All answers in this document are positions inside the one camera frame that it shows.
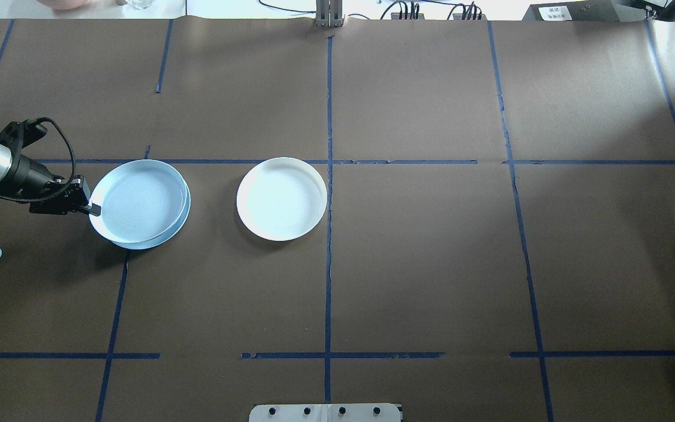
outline cable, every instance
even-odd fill
[[[287,12],[295,12],[295,13],[316,13],[316,11],[295,11],[293,9],[279,8],[278,6],[268,5],[267,3],[263,2],[262,0],[257,0],[257,2],[259,2],[260,5],[262,5],[262,6],[272,8],[272,9],[278,9],[279,11],[287,11]]]
[[[56,124],[51,118],[48,117],[41,117],[37,118],[35,120],[36,125],[40,125],[43,122],[48,122],[51,123],[54,128],[56,128],[56,131],[59,132],[59,134],[62,136],[62,139],[64,139],[64,143],[67,144],[67,149],[69,150],[69,161],[72,163],[72,174],[70,174],[69,179],[67,182],[61,187],[61,189],[57,190],[51,195],[47,195],[43,198],[36,198],[36,199],[25,199],[25,198],[16,198],[16,197],[8,197],[5,195],[0,195],[0,199],[3,200],[11,200],[13,202],[19,202],[19,203],[30,203],[30,202],[40,202],[43,200],[49,200],[58,197],[59,195],[63,194],[65,190],[69,187],[70,182],[74,179],[75,173],[77,173],[77,161],[74,159],[74,151],[72,150],[72,144],[69,143],[67,137],[64,135],[64,132],[62,132],[62,129],[59,128],[59,125]]]
[[[476,2],[472,2],[471,5],[468,6],[468,13],[464,15],[464,19],[466,21],[474,21],[476,19],[476,11],[479,11],[480,8],[476,6]]]
[[[455,9],[457,9],[457,8],[460,7],[460,6],[463,7],[463,16],[465,16],[465,12],[466,12],[467,8],[466,8],[465,5],[463,5],[462,3],[457,3],[457,5],[453,6],[453,7],[452,7],[452,10],[450,10],[450,11],[449,11],[449,14],[447,15],[447,20],[448,20],[448,21],[449,21],[449,19],[452,17],[453,11],[455,11]]]
[[[385,15],[387,14],[387,12],[392,8],[392,6],[397,5],[397,4],[400,4],[400,14],[401,14],[401,17],[402,17],[402,14],[403,14],[403,13],[408,14],[408,3],[403,2],[403,0],[395,0],[394,2],[392,2],[391,5],[387,6],[387,8],[385,9],[384,13],[382,13],[382,17],[380,17],[380,21],[382,21],[382,19],[384,19],[384,16],[385,16]]]

